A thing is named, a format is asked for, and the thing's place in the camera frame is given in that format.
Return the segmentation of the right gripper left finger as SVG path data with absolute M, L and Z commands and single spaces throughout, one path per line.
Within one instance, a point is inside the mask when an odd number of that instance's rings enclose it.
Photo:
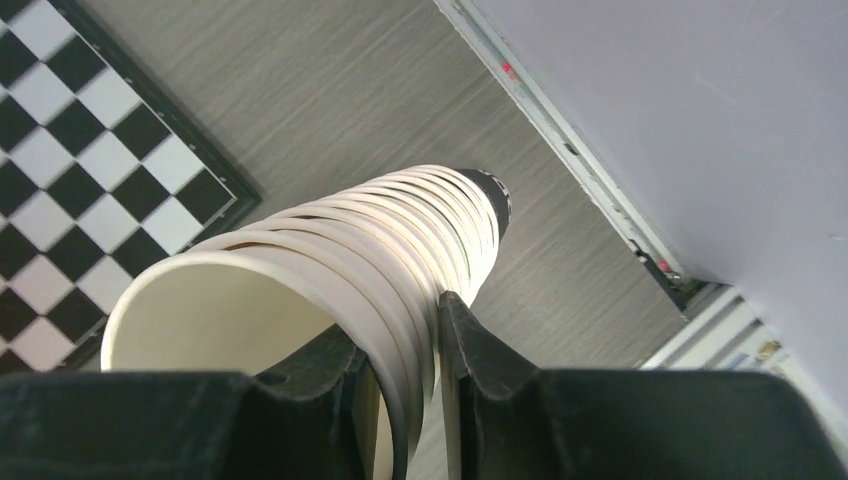
M 1 383 L 5 479 L 362 479 L 362 350 L 332 327 L 276 365 L 19 374 Z

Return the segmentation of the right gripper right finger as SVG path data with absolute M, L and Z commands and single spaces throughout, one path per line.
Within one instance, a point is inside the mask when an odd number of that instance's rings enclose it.
M 439 300 L 453 479 L 843 479 L 820 421 L 756 372 L 545 369 Z

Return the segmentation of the stack of white paper cups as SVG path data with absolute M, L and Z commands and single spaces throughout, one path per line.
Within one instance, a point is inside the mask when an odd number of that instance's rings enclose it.
M 511 213 L 494 175 L 417 165 L 212 236 L 130 283 L 100 366 L 257 374 L 337 326 L 380 388 L 375 473 L 402 479 L 439 381 L 439 297 L 475 300 Z

